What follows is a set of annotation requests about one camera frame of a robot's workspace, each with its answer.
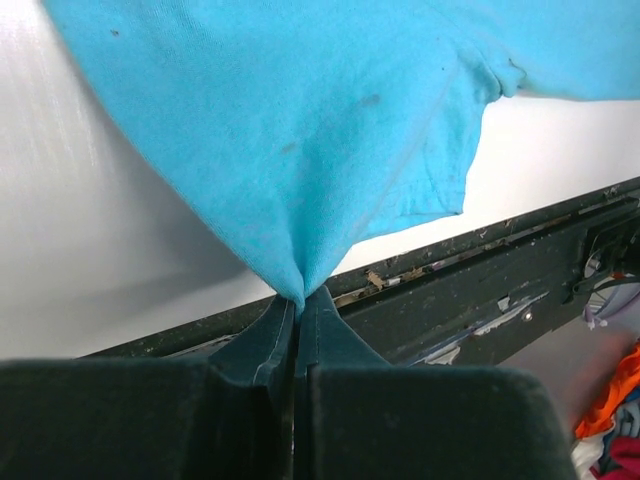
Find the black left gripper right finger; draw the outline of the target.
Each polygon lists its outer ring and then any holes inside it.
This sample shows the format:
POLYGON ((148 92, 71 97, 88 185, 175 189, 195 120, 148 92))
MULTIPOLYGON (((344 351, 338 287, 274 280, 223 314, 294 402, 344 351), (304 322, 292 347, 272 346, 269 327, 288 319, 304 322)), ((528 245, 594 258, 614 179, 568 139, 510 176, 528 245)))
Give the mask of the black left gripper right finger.
POLYGON ((295 370, 298 479, 572 479, 554 408, 532 376, 496 367, 389 364, 306 301, 295 370))

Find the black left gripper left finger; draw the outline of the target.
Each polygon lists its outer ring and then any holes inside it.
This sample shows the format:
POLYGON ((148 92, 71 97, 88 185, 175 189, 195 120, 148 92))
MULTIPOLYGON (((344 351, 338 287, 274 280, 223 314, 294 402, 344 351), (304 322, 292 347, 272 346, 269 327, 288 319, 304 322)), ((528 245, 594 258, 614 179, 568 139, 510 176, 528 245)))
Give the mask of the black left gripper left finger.
POLYGON ((4 362, 2 477, 283 477, 294 316, 276 298, 211 354, 4 362))

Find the turquoise t shirt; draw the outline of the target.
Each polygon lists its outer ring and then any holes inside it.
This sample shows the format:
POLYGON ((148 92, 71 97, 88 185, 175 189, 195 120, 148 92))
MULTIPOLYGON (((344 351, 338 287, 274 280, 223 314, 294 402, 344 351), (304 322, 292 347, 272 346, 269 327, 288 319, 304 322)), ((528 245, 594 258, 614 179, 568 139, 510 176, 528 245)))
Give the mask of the turquoise t shirt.
POLYGON ((279 295, 462 211, 488 104, 639 96, 635 1, 49 1, 101 105, 279 295))

